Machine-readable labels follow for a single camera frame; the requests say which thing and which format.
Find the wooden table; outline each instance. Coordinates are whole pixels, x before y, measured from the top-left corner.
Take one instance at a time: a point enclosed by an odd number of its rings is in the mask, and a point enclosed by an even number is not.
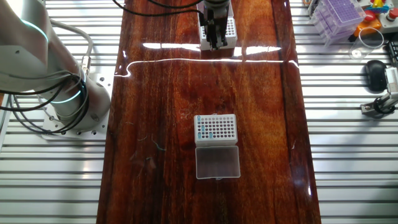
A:
[[[195,13],[124,13],[97,223],[320,223],[289,2],[232,4],[224,59],[198,51]],[[237,117],[238,179],[196,178],[193,117],[213,113]]]

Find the wire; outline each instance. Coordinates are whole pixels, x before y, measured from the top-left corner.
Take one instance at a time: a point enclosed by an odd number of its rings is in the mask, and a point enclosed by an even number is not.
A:
[[[40,104],[43,103],[43,101],[42,101],[42,99],[40,98],[39,95],[37,95],[37,99],[38,99],[38,101],[39,101]],[[42,109],[43,109],[44,113],[47,114],[47,116],[48,116],[49,118],[54,119],[54,121],[61,122],[61,121],[58,120],[57,118],[54,118],[54,116],[52,116],[52,115],[47,111],[46,107],[43,107]]]
[[[193,2],[191,4],[187,4],[187,5],[184,5],[184,6],[169,6],[169,5],[166,5],[166,4],[162,4],[160,2],[155,2],[153,0],[148,0],[148,1],[153,3],[153,4],[155,4],[155,5],[162,6],[162,7],[168,8],[168,9],[186,9],[188,7],[192,7],[192,6],[195,6],[195,5],[199,4],[199,3],[201,3],[203,0],[198,0],[198,1],[195,1],[195,2]]]
[[[62,70],[62,71],[59,71],[59,72],[54,72],[54,73],[51,73],[51,74],[48,74],[48,75],[42,76],[42,77],[23,77],[23,76],[20,76],[20,75],[13,75],[13,74],[9,74],[9,73],[0,71],[0,74],[2,74],[2,75],[8,75],[8,76],[13,77],[13,78],[20,78],[20,79],[24,79],[24,80],[41,80],[41,79],[54,77],[56,75],[61,75],[63,73],[66,73],[66,74],[69,74],[69,75],[79,76],[78,74],[69,72],[68,70]],[[56,79],[59,79],[59,78],[63,78],[63,77],[57,77],[57,78],[53,78],[51,80],[56,80]]]
[[[40,91],[33,91],[33,92],[27,92],[27,93],[19,93],[19,92],[13,92],[13,91],[4,91],[4,90],[0,90],[0,93],[4,93],[4,94],[10,94],[10,95],[21,95],[21,96],[31,96],[31,95],[37,95],[37,94],[42,94],[45,92],[48,92],[50,90],[55,89],[56,87],[63,85],[65,80],[55,84],[54,86],[51,86],[49,88],[46,88],[44,90],[40,90]]]
[[[132,10],[126,9],[122,5],[120,5],[116,0],[112,0],[113,3],[115,3],[119,8],[123,9],[124,11],[131,13],[133,15],[137,16],[146,16],[146,17],[160,17],[160,16],[172,16],[176,14],[181,14],[181,13],[186,13],[186,12],[196,12],[199,13],[200,16],[204,16],[203,13],[197,9],[188,9],[188,10],[183,10],[183,11],[178,11],[178,12],[165,12],[165,13],[160,13],[160,14],[146,14],[146,13],[141,13],[141,12],[134,12]]]
[[[66,30],[72,31],[74,33],[82,35],[88,42],[88,48],[87,48],[87,52],[86,52],[85,56],[90,56],[91,55],[91,51],[93,50],[94,43],[93,43],[93,39],[91,39],[91,37],[86,32],[84,32],[81,29],[78,29],[76,27],[73,27],[73,26],[66,25],[66,24],[63,24],[61,22],[55,21],[53,19],[50,19],[50,22],[51,22],[51,24],[53,24],[53,25],[55,25],[55,26],[57,26],[59,28],[66,29]]]
[[[64,81],[60,82],[61,86],[60,86],[60,88],[58,88],[58,90],[55,92],[55,94],[49,100],[47,100],[45,103],[40,104],[39,106],[34,106],[32,108],[23,108],[23,109],[20,109],[20,108],[12,109],[12,108],[7,108],[7,107],[0,106],[0,110],[16,111],[16,112],[28,112],[28,111],[33,111],[33,110],[40,109],[43,106],[51,103],[51,101],[53,101],[60,94],[60,92],[62,91],[63,87],[65,87],[70,80],[71,80],[71,78],[67,78]]]
[[[88,100],[88,94],[86,94],[86,98],[85,98],[84,102],[82,103],[82,105],[74,113],[72,113],[71,115],[68,115],[68,116],[62,116],[62,118],[71,118],[72,116],[75,116],[81,109],[83,109],[87,100]]]
[[[35,133],[39,133],[39,134],[58,134],[58,133],[62,133],[62,134],[63,134],[63,133],[65,133],[65,132],[67,132],[67,131],[73,129],[78,123],[80,123],[80,121],[82,121],[82,119],[83,119],[83,118],[86,116],[86,114],[87,114],[87,111],[88,111],[88,108],[89,108],[89,105],[90,105],[90,101],[89,101],[89,98],[88,98],[88,90],[87,90],[87,88],[86,88],[85,82],[80,81],[80,83],[81,83],[80,91],[83,93],[83,94],[81,94],[81,99],[83,100],[83,95],[84,95],[84,94],[85,94],[84,97],[86,98],[86,100],[82,102],[82,105],[85,106],[85,110],[84,110],[84,111],[80,110],[80,113],[78,114],[78,116],[76,117],[76,119],[70,121],[70,122],[69,122],[67,125],[65,125],[63,128],[60,128],[60,129],[55,130],[55,131],[45,130],[45,129],[41,128],[41,127],[36,126],[33,122],[29,121],[29,120],[24,116],[23,113],[21,113],[21,115],[25,118],[26,122],[28,122],[28,123],[30,123],[31,125],[33,125],[33,127],[40,129],[40,130],[36,130],[36,129],[33,129],[33,128],[29,127],[28,125],[26,125],[26,124],[20,119],[20,117],[18,116],[18,114],[17,114],[16,111],[13,111],[14,116],[16,117],[16,119],[17,119],[25,128],[27,128],[27,129],[29,129],[29,130],[35,132]]]

